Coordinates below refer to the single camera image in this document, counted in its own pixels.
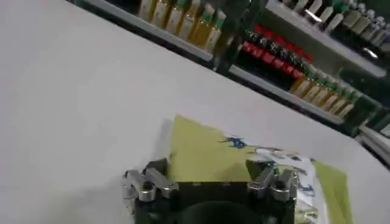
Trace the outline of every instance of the shelf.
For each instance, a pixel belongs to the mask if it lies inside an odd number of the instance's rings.
[[[313,27],[303,17],[292,12],[291,9],[278,3],[276,0],[268,0],[266,4],[266,9],[277,15],[278,17],[281,17],[287,23],[290,23],[290,25],[311,36],[333,52],[341,55],[346,60],[351,61],[353,64],[356,64],[362,70],[365,70],[376,77],[383,77],[386,75],[386,70],[374,65],[353,50],[334,40],[326,33],[321,32],[318,28]]]
[[[97,8],[100,8],[104,10],[105,12],[112,14],[125,22],[137,26],[153,35],[156,37],[159,37],[175,46],[178,48],[181,48],[205,61],[210,61],[213,58],[213,55],[188,43],[187,41],[180,39],[179,37],[163,30],[160,29],[153,24],[142,20],[141,18],[105,1],[105,0],[83,0],[84,2],[87,2]]]
[[[321,110],[320,108],[314,106],[313,104],[311,103],[308,103],[304,100],[302,100],[301,98],[289,93],[289,92],[286,92],[282,89],[280,89],[279,87],[277,86],[274,86],[273,84],[267,82],[266,80],[262,79],[262,78],[259,78],[235,65],[232,65],[232,67],[230,67],[229,69],[229,72],[234,74],[234,75],[237,75],[238,77],[244,79],[244,80],[247,80],[248,82],[251,82],[257,86],[259,86],[260,88],[263,88],[265,89],[266,91],[269,91],[270,93],[272,94],[275,94],[276,96],[279,96],[281,97],[282,99],[285,99],[287,100],[288,102],[291,102],[295,105],[298,105],[302,108],[304,108],[305,110],[309,111],[309,112],[312,112],[313,114],[316,114],[334,124],[337,124],[337,125],[340,125],[344,122],[343,119],[333,115],[333,114],[330,114],[326,111],[323,111]]]

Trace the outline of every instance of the white tabletop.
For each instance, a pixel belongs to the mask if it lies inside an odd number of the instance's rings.
[[[390,219],[390,173],[353,139],[65,1],[39,1],[0,3],[1,223],[129,223],[119,176],[164,150],[177,113],[345,170],[355,223]]]

